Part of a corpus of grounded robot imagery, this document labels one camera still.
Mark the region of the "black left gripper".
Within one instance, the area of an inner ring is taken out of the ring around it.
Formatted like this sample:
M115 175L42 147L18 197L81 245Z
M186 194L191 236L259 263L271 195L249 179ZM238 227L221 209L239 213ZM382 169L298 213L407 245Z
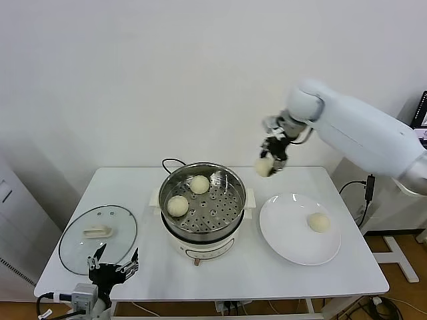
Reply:
M124 265L99 263L107 244L98 248L93 256L87 258L89 279L98 286L99 293L110 294L115 285L125 282L125 276L133 276L139 269L138 248L134 251L130 261Z

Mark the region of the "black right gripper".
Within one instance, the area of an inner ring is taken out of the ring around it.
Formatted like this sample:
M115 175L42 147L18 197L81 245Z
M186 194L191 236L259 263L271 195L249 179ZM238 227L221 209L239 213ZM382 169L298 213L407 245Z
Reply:
M260 159L273 157L272 175L280 172L287 163L286 148L290 144L290 138L282 128L268 129L268 138L261 144Z

